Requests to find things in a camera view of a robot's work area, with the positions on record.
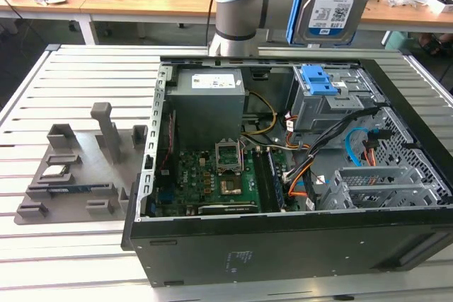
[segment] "barcode sticker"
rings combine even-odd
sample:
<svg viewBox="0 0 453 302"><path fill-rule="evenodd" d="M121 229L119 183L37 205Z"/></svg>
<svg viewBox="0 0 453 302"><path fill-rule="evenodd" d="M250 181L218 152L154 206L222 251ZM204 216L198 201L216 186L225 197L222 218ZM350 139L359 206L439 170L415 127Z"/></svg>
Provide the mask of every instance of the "barcode sticker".
<svg viewBox="0 0 453 302"><path fill-rule="evenodd" d="M294 132L294 122L292 120L286 121L286 130L289 132Z"/></svg>
<svg viewBox="0 0 453 302"><path fill-rule="evenodd" d="M314 210L314 203L308 197L306 198L305 205L306 205L308 210L310 210L310 211Z"/></svg>
<svg viewBox="0 0 453 302"><path fill-rule="evenodd" d="M317 35L337 35L346 25L354 0L315 0L309 22Z"/></svg>

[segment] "white label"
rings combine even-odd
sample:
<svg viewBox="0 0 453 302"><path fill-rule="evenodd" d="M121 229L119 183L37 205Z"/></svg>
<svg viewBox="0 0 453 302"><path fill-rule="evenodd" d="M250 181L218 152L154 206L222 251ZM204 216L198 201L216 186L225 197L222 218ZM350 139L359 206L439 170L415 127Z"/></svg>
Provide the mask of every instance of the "white label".
<svg viewBox="0 0 453 302"><path fill-rule="evenodd" d="M286 121L286 130L289 132L294 132L294 122L292 120Z"/></svg>
<svg viewBox="0 0 453 302"><path fill-rule="evenodd" d="M347 88L344 81L333 81L332 86L335 86L336 88Z"/></svg>
<svg viewBox="0 0 453 302"><path fill-rule="evenodd" d="M49 189L48 192L69 192L68 189Z"/></svg>
<svg viewBox="0 0 453 302"><path fill-rule="evenodd" d="M331 34L331 29L346 25L354 0L316 0L309 27L319 28L320 35Z"/></svg>
<svg viewBox="0 0 453 302"><path fill-rule="evenodd" d="M314 184L326 184L326 181L324 179L324 175L320 175L316 178L316 182Z"/></svg>
<svg viewBox="0 0 453 302"><path fill-rule="evenodd" d="M194 74L192 88L235 88L233 74Z"/></svg>
<svg viewBox="0 0 453 302"><path fill-rule="evenodd" d="M314 210L314 203L308 197L306 198L305 205L308 208L308 210L311 210L311 211Z"/></svg>

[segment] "black cable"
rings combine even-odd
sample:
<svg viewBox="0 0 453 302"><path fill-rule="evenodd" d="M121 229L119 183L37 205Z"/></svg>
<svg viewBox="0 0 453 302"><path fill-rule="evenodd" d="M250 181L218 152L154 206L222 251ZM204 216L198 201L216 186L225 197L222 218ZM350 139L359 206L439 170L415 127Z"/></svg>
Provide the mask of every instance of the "black cable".
<svg viewBox="0 0 453 302"><path fill-rule="evenodd" d="M356 120L359 117L364 117L364 116L369 116L369 115L375 115L378 113L378 111L381 110L380 107L374 107L374 108L367 108L363 110L359 110L356 112L353 112L347 116L344 116L344 118L338 122L336 122L334 125L329 127L326 131L324 131L317 139L316 141L310 146L310 148L306 151L306 158L305 160L298 165L296 168L291 169L288 171L289 176L293 175L294 173L299 173L303 168L305 168L310 162L314 160L314 157L316 154L319 152L319 150L325 146L330 140L336 138L339 136L348 126L349 124L353 121Z"/></svg>
<svg viewBox="0 0 453 302"><path fill-rule="evenodd" d="M27 26L33 31L33 33L35 33L41 40L41 42L43 42L44 44L48 45L48 43L44 40L44 38L38 33L36 32L36 30L34 28L31 27L31 25L19 14L19 12L16 11L16 9L8 2L8 0L4 0L8 6L11 8L11 10L13 10L13 12L20 18L22 19L25 24L27 24Z"/></svg>
<svg viewBox="0 0 453 302"><path fill-rule="evenodd" d="M211 0L210 1L210 9L209 11L207 12L207 22L206 22L206 37L205 37L205 44L207 46L207 35L209 33L209 30L210 30L210 21L211 21L211 10L212 10L212 3L214 2L214 0Z"/></svg>

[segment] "yellow wire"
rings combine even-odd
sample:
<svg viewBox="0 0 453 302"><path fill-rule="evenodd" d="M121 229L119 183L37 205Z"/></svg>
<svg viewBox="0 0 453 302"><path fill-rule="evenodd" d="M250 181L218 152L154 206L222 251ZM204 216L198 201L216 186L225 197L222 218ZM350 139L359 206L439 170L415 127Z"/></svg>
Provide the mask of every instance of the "yellow wire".
<svg viewBox="0 0 453 302"><path fill-rule="evenodd" d="M270 108L270 110L272 111L273 119L272 119L272 122L270 123L269 127L266 127L265 129L258 130L258 131L252 131L252 132L242 132L242 134L245 134L246 136L251 135L251 134L252 135L253 134L264 134L274 127L275 123L277 122L277 113L274 110L274 108L272 107L272 105L262 95L259 95L254 91L249 91L249 92L254 94L255 96L257 96L258 98L260 98Z"/></svg>

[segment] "motherboard chip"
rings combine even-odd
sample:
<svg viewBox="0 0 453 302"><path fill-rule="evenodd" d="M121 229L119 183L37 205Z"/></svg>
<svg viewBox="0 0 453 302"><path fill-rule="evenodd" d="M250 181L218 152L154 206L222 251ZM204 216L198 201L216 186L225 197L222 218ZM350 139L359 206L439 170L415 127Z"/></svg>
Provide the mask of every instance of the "motherboard chip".
<svg viewBox="0 0 453 302"><path fill-rule="evenodd" d="M220 194L242 194L241 176L222 176Z"/></svg>

